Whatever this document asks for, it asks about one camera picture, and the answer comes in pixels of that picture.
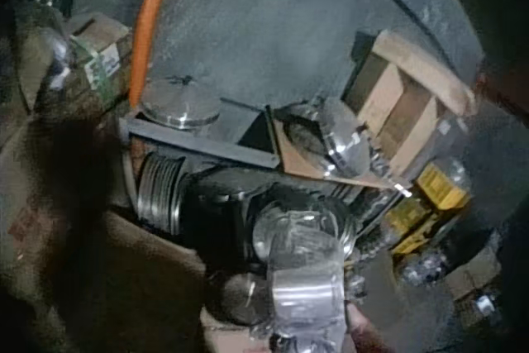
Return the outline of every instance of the metal frame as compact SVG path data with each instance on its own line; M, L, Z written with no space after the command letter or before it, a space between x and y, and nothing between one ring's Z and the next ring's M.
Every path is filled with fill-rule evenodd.
M276 169L280 164L279 156L276 153L269 153L237 144L194 136L188 132L177 131L174 128L141 120L137 118L139 113L138 110L133 110L118 119L120 139L125 145L130 142L131 136L140 136L167 145L177 146L185 150L266 169ZM137 211L138 191L132 168L131 155L127 149L124 149L122 152L122 165L125 175L126 191L131 200L132 207Z

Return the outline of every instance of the hand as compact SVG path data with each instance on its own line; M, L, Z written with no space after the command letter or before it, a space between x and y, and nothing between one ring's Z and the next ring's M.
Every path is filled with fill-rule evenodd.
M391 353L373 324L353 303L346 303L347 332L358 353Z

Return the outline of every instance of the white label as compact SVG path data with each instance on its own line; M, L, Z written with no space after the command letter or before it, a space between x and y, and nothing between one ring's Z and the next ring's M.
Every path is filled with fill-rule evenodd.
M109 45L99 54L99 57L103 71L99 70L100 64L98 60L91 60L84 66L84 72L92 90L100 88L104 76L106 75L107 78L110 78L120 67L116 43Z

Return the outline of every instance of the orange hose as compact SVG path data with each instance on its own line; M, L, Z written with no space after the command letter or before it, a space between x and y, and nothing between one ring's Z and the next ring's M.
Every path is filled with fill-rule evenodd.
M141 92L147 75L152 36L155 31L156 18L162 0L143 0L140 14L136 21L134 47L132 49L131 87L129 103L131 108L140 101Z

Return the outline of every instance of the metal disc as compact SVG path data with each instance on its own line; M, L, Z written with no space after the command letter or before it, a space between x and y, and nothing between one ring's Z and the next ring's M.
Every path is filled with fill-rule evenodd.
M354 178L369 170L369 142L358 132L355 114L339 98L322 103L319 125L326 152L344 176Z
M326 155L326 148L313 131L297 123L287 123L284 131L296 151L313 167L323 171L326 177L341 177L338 168Z
M194 81L171 83L168 79L156 79L145 86L141 107L154 122L189 130L215 122L221 111L221 99Z

